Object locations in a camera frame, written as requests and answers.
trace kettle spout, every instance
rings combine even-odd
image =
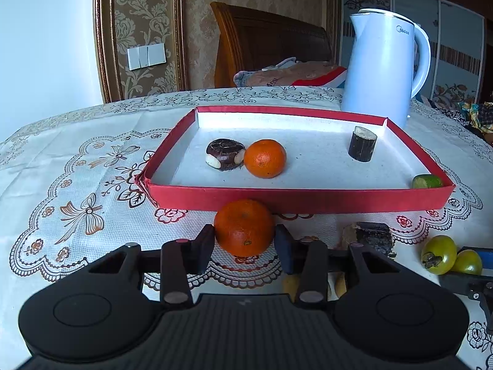
[[[358,13],[350,16],[356,38],[361,36],[361,34],[363,33],[363,29],[365,28],[366,22],[368,21],[369,17],[370,15],[367,13]]]

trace kettle lid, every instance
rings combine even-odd
[[[414,25],[414,22],[411,21],[409,18],[406,18],[404,15],[397,14],[397,13],[391,12],[391,11],[379,10],[378,8],[362,8],[358,11],[358,14],[364,14],[364,13],[367,13],[367,14],[370,14],[370,13],[384,14],[384,15],[387,15],[388,17],[395,17],[395,18],[402,19],[403,21],[412,23]]]

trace screw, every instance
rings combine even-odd
[[[324,299],[324,296],[316,290],[305,290],[300,293],[300,300],[305,303],[318,303]]]
[[[174,290],[164,295],[164,301],[169,304],[180,304],[188,300],[188,295],[184,292]]]

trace tangerine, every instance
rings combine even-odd
[[[234,256],[250,257],[264,252],[274,238],[274,219],[256,200],[226,204],[214,218],[218,244]]]
[[[258,178],[273,178],[284,170],[286,150],[277,141],[262,139],[246,149],[243,163],[252,175]]]

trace electric kettle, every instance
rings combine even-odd
[[[364,8],[351,15],[356,33],[341,110],[390,118],[403,128],[410,100],[430,70],[428,35],[394,12]],[[414,72],[414,41],[420,52]]]

